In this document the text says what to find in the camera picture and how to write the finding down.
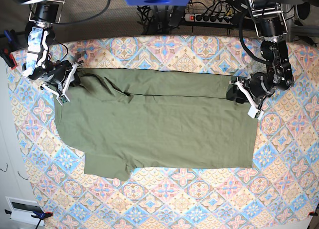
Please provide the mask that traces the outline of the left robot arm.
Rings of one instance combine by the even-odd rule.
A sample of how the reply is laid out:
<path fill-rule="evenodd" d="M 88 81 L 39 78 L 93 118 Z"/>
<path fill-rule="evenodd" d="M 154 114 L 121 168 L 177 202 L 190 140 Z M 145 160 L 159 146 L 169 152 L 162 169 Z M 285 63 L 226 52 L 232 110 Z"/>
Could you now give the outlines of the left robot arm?
<path fill-rule="evenodd" d="M 264 100 L 276 90 L 286 91 L 294 84 L 284 39 L 288 29 L 279 3 L 267 0 L 244 0 L 244 3 L 247 8 L 242 11 L 239 20 L 241 46 L 253 60 L 264 64 L 267 71 L 232 79 L 226 98 L 240 104 L 250 102 L 260 109 Z M 262 58 L 256 57 L 245 45 L 243 24 L 247 16 L 253 21 L 257 36 L 263 40 L 260 48 Z"/>

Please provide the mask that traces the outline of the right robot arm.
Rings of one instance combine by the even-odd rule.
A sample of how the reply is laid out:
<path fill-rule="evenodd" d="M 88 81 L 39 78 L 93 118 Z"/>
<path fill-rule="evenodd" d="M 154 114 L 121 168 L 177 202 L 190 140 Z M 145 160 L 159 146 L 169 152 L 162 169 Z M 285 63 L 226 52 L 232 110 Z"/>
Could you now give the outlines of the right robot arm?
<path fill-rule="evenodd" d="M 23 76 L 30 80 L 41 79 L 48 85 L 55 87 L 58 92 L 80 84 L 77 72 L 72 72 L 68 60 L 51 61 L 49 47 L 55 41 L 53 23 L 60 22 L 65 0 L 44 0 L 30 4 L 29 21 L 33 24 L 27 39 L 26 62 L 22 67 Z"/>

